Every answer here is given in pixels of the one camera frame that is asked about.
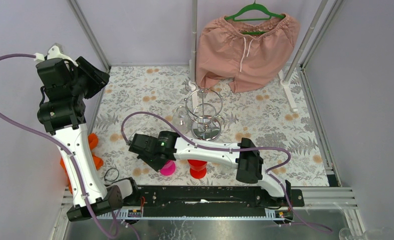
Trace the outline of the magenta plastic wine glass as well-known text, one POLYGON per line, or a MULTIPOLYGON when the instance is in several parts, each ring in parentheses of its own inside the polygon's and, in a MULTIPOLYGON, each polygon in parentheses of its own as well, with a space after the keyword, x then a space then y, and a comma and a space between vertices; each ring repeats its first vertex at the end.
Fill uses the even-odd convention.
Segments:
POLYGON ((169 160, 161 169, 160 174, 163 176, 171 176, 176 170, 176 164, 173 160, 169 160))

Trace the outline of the red plastic wine glass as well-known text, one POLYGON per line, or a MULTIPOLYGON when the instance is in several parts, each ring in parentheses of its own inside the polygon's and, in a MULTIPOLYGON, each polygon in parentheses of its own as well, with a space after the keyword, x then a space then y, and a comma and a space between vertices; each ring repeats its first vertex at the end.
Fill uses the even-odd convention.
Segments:
POLYGON ((202 179, 207 174, 207 162, 195 159, 188 159, 189 173, 195 179, 202 179))

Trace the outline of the clear wine glass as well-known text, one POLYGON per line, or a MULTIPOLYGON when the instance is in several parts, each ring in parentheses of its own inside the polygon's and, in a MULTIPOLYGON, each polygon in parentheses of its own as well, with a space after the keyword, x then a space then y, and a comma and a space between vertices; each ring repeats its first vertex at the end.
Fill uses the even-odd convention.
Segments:
POLYGON ((179 106, 174 110, 172 125, 181 133, 186 133, 189 127, 189 118, 184 106, 179 106))

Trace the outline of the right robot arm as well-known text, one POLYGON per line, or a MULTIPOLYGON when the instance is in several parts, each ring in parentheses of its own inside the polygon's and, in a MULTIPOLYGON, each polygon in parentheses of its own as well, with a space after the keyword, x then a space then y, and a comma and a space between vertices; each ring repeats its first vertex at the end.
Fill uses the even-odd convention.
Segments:
POLYGON ((261 187, 274 202, 270 209, 292 208, 290 182, 267 168, 262 150, 248 138, 241 142, 219 143, 191 139, 181 133, 161 131, 157 137, 136 133, 127 142, 129 151, 137 154, 155 171, 168 161, 196 160, 216 163, 236 171, 236 180, 261 187))

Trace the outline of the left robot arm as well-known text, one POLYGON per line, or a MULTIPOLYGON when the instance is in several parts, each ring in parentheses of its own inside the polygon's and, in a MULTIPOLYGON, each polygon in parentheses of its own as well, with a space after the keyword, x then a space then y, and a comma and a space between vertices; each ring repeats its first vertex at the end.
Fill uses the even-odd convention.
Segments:
POLYGON ((83 57, 76 61, 48 58, 37 63, 36 69, 49 99, 40 105, 37 117, 47 136, 59 146, 71 184, 69 221, 88 220, 138 203, 140 193, 131 177, 104 185, 89 146, 84 99, 100 92, 108 84, 109 74, 83 57))

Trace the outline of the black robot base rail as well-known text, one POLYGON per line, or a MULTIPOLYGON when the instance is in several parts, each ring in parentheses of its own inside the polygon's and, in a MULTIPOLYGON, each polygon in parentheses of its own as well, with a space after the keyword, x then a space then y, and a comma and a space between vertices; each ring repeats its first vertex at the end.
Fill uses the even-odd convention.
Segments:
POLYGON ((143 210, 146 218, 263 217, 266 210, 305 205, 301 190, 286 191, 288 197, 273 197, 259 186, 140 185, 120 205, 143 210))

